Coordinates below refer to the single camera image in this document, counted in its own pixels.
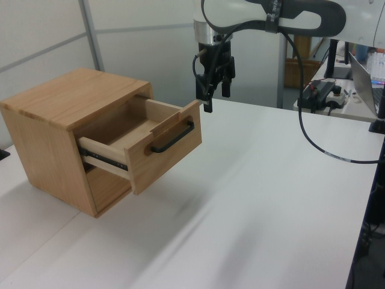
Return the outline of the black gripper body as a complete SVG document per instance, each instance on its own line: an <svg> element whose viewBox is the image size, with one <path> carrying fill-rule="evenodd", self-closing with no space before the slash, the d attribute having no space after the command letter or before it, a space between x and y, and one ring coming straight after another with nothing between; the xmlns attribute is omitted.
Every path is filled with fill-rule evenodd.
<svg viewBox="0 0 385 289"><path fill-rule="evenodd" d="M206 53L200 57L200 63L204 67L203 76L205 78L208 78L212 67L214 67L213 79L222 79L224 75L230 79L233 78L233 57L230 41L224 43L220 52L217 52L220 48L220 43L216 45L198 43L198 46L199 51L206 49Z"/></svg>

